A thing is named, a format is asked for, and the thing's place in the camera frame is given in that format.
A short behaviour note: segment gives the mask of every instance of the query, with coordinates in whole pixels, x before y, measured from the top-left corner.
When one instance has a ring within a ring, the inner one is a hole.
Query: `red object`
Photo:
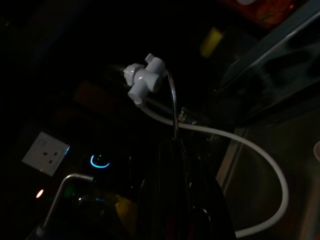
[[[272,28],[281,23],[295,8],[294,0],[256,0],[249,5],[242,5],[237,0],[226,0],[245,17],[264,28]]]

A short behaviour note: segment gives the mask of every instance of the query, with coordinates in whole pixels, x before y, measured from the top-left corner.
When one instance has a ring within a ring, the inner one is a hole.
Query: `electrical outlet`
[[[22,162],[53,176],[70,146],[44,132],[40,132]]]

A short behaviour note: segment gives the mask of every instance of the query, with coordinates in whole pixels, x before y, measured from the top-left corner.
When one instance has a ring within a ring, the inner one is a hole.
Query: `white hose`
[[[147,114],[149,117],[151,117],[151,118],[153,118],[163,124],[167,124],[167,125],[171,125],[171,126],[173,125],[172,120],[169,120],[163,116],[156,114],[155,112],[151,111],[147,107],[141,108],[141,110],[145,114]],[[257,146],[253,142],[251,142],[241,136],[232,134],[230,132],[226,132],[226,131],[222,131],[222,130],[218,130],[218,129],[214,129],[214,128],[209,128],[209,127],[204,127],[204,126],[185,124],[185,123],[181,123],[181,122],[179,122],[179,128],[203,132],[203,133],[209,133],[209,134],[216,134],[216,135],[227,137],[232,140],[236,140],[239,143],[247,145],[251,149],[255,150],[257,153],[259,153],[262,157],[264,157],[265,160],[267,160],[267,162],[271,165],[271,167],[275,171],[276,175],[278,176],[279,181],[280,181],[280,185],[281,185],[281,189],[282,189],[282,202],[281,202],[281,205],[280,205],[278,211],[271,218],[269,218],[267,221],[264,221],[263,223],[260,223],[256,226],[252,226],[252,227],[249,227],[249,228],[246,228],[243,230],[236,231],[235,235],[237,238],[242,238],[245,236],[249,236],[249,235],[261,232],[261,231],[271,227],[272,225],[277,223],[282,218],[282,216],[285,214],[287,207],[288,207],[288,201],[289,201],[288,185],[287,185],[287,181],[286,181],[285,176],[284,176],[283,172],[281,171],[280,167],[266,151],[264,151],[261,147]]]

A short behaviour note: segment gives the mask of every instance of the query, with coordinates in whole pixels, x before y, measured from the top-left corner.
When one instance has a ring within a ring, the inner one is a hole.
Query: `stainless steel sink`
[[[289,205],[273,227],[243,239],[320,239],[320,108],[274,127],[236,129],[279,164],[289,188]],[[256,152],[232,141],[217,175],[235,230],[264,222],[279,208],[281,187],[270,165]]]

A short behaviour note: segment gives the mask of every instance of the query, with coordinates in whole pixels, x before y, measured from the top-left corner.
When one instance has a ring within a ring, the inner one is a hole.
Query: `white plastic valve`
[[[145,61],[148,63],[146,68],[134,63],[123,71],[126,83],[132,87],[128,96],[136,105],[141,105],[149,92],[156,93],[167,74],[166,65],[160,58],[150,53]]]

